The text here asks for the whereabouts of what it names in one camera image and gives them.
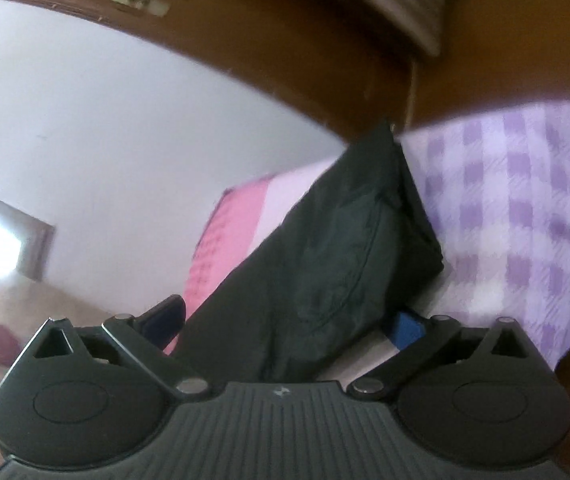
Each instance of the black clip mechanism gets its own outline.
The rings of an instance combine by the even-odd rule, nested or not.
[[[101,327],[47,321],[0,386],[5,479],[570,478],[565,390],[521,327],[449,317],[350,384],[206,380],[161,351],[172,296]]]

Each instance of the striped cloth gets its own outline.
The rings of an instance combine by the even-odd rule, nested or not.
[[[570,348],[570,103],[401,137],[449,269],[415,308],[468,326],[517,319],[555,367]]]

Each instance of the black bag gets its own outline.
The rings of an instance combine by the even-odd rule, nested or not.
[[[172,356],[213,384],[311,380],[442,268],[402,149],[381,124],[229,274]]]

